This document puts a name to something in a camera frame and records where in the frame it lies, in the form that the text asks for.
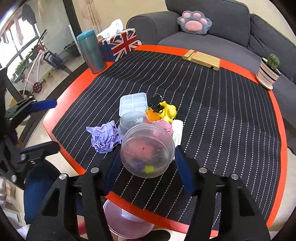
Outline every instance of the curtain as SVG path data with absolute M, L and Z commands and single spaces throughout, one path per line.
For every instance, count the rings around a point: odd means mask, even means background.
M 96 35 L 102 32 L 102 21 L 94 5 L 94 0 L 79 0 L 78 2 L 86 29 L 93 29 Z

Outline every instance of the white plastic tray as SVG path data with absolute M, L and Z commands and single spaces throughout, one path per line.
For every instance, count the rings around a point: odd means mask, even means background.
M 145 113 L 148 108 L 146 93 L 124 95 L 119 102 L 119 116 L 122 117 L 130 111 L 141 111 Z

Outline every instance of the tissue box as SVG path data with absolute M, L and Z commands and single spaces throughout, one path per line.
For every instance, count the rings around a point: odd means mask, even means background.
M 128 28 L 113 37 L 98 40 L 105 61 L 116 62 L 138 46 L 136 30 Z

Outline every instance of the paw print pillow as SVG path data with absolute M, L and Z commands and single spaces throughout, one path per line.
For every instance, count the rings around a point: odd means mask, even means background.
M 190 34 L 204 35 L 212 26 L 212 21 L 199 11 L 184 11 L 177 22 L 183 32 Z

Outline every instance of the potted cactus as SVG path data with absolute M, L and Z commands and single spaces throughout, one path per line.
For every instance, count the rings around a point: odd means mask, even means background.
M 259 72 L 256 75 L 257 80 L 267 89 L 272 90 L 272 85 L 279 78 L 281 73 L 277 69 L 279 66 L 279 59 L 270 54 L 268 59 L 262 58 Z

